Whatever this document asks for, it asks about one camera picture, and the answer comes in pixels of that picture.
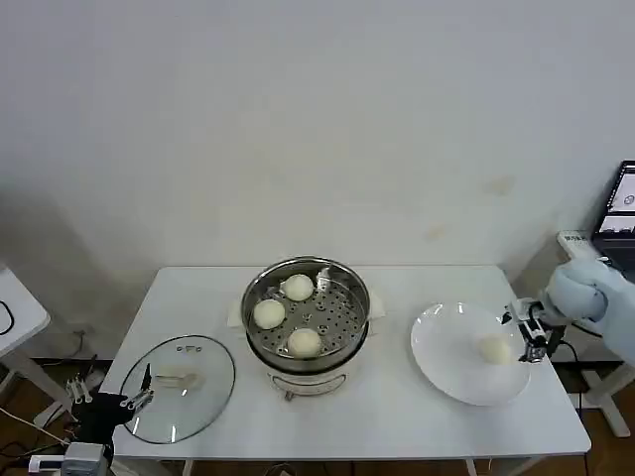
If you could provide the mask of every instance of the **white table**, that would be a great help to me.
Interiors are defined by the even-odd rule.
[[[269,384],[227,314],[260,268],[166,268],[146,296],[101,388],[118,393],[128,370],[163,340],[205,334],[223,342],[236,364],[236,384],[220,418],[176,444],[138,440],[115,431],[115,453],[148,459],[515,459],[494,466],[518,474],[552,454],[589,450],[583,425],[549,361],[532,368],[527,390],[496,409],[446,396],[423,376],[409,335],[430,303],[453,299],[502,312],[513,297],[493,266],[355,267],[383,300],[359,371],[330,395],[286,402]]]
[[[20,344],[49,325],[51,318],[8,268],[0,270],[0,299],[9,306],[15,318],[13,328],[0,335],[0,362],[10,370],[10,374],[0,384],[0,393],[17,372],[70,410],[71,402],[66,390],[18,349]],[[4,307],[0,308],[0,312],[5,312]]]

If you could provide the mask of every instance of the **white stand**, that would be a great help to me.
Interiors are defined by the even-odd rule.
[[[582,394],[582,408],[601,410],[613,434],[619,438],[628,438],[631,431],[611,396],[635,379],[635,369],[628,364],[622,364],[604,380],[593,371],[582,371],[582,376],[590,388]],[[569,394],[569,397],[577,408],[578,394]]]
[[[66,390],[49,377],[47,373],[42,370],[42,367],[31,360],[25,353],[19,349],[13,350],[0,357],[0,362],[9,370],[17,372],[29,379],[36,387],[40,388],[40,390],[53,400],[60,402],[62,406],[70,412],[72,403]]]
[[[183,468],[182,476],[191,476],[191,471],[194,469],[194,460],[186,459],[186,465]]]
[[[518,476],[545,458],[546,456],[534,456],[532,458],[501,458],[490,460],[491,466],[488,475]],[[473,459],[466,459],[465,465],[467,466],[467,474],[469,476],[478,476]]]

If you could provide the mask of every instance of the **black cable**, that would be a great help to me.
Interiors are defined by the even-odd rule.
[[[44,424],[41,426],[41,429],[47,429],[47,426],[49,426],[49,424],[51,423],[53,417],[56,415],[58,411],[54,411],[52,412],[49,417],[47,418],[47,420],[44,422]],[[31,445],[31,450],[33,450],[34,448],[38,447],[38,443],[40,442],[40,438],[42,437],[43,433],[41,431],[38,431],[38,434],[36,435],[36,440],[33,442],[33,444]]]
[[[569,344],[565,340],[561,340],[561,343],[571,350],[571,352],[573,353],[573,359],[575,359],[575,363],[579,365],[579,359],[577,358],[577,352],[575,352],[575,347],[573,347],[571,344]],[[579,417],[579,420],[582,422],[582,425],[584,425],[584,419],[582,418],[582,390],[577,392],[577,416]],[[588,473],[588,458],[586,457],[586,453],[583,456],[584,456],[584,474],[588,476],[589,474]]]
[[[18,446],[22,450],[22,452],[28,451],[27,447],[20,441],[9,441],[7,444],[4,444],[0,448],[0,456],[4,456],[5,458],[17,458],[18,456],[20,456],[19,454],[5,453],[6,449],[10,448],[11,446]]]
[[[32,449],[31,451],[27,451],[25,453],[19,454],[17,456],[12,456],[13,461],[9,461],[7,464],[5,464],[2,469],[0,469],[0,476],[4,475],[9,469],[11,468],[21,468],[21,467],[25,467],[25,463],[24,461],[22,461],[24,458],[28,458],[36,453],[39,453],[40,451],[48,451],[49,449],[55,448],[55,447],[62,447],[61,444],[59,443],[54,443],[54,444],[50,444],[48,446],[44,446],[42,448],[36,448],[36,449]]]
[[[576,322],[572,322],[571,325],[575,327],[577,330],[581,330],[585,334],[592,335],[593,337],[599,337],[600,339],[602,338],[602,336],[598,334],[597,332],[593,332],[592,330],[585,329],[584,327],[577,324]]]
[[[9,314],[9,327],[0,331],[0,335],[5,335],[13,329],[13,326],[16,324],[16,318],[13,316],[13,312],[11,312],[11,309],[4,300],[0,300],[0,304],[4,305],[4,308],[7,309],[7,314]]]
[[[79,336],[79,345],[77,345],[77,349],[71,353],[70,355],[63,357],[62,359],[58,360],[57,362],[53,362],[50,364],[42,364],[41,367],[55,367],[56,365],[59,364],[63,364],[64,362],[67,362],[68,360],[76,357],[79,352],[81,352],[81,350],[83,349],[83,336],[84,336],[84,332],[74,332],[73,334],[78,335]]]

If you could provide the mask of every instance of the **steamed bun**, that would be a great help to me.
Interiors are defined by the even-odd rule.
[[[273,329],[285,320],[285,307],[274,299],[261,300],[254,307],[254,320],[261,329]]]
[[[314,293],[314,282],[306,275],[293,275],[281,285],[290,300],[305,300]]]
[[[313,329],[298,329],[289,336],[287,341],[289,353],[300,359],[307,359],[319,355],[321,338]]]

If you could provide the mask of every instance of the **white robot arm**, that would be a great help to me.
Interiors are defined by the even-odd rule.
[[[635,285],[600,261],[579,259],[557,267],[538,300],[520,299],[508,312],[526,340],[521,360],[551,356],[565,327],[576,323],[601,335],[609,350],[635,365]]]
[[[602,335],[609,350],[635,365],[635,285],[618,271],[600,261],[570,261],[554,271],[545,297],[565,319]]]

